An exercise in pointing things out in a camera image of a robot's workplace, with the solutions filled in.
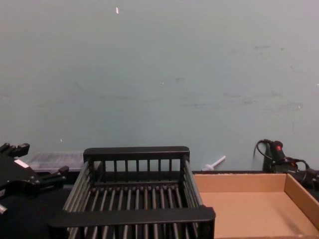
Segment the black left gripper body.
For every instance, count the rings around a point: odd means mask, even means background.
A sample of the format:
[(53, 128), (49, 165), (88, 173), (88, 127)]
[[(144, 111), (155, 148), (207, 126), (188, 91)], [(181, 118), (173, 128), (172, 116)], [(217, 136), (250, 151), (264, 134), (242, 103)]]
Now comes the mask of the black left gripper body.
[(40, 178), (26, 163), (6, 155), (0, 155), (0, 197), (11, 195), (35, 195), (39, 191)]

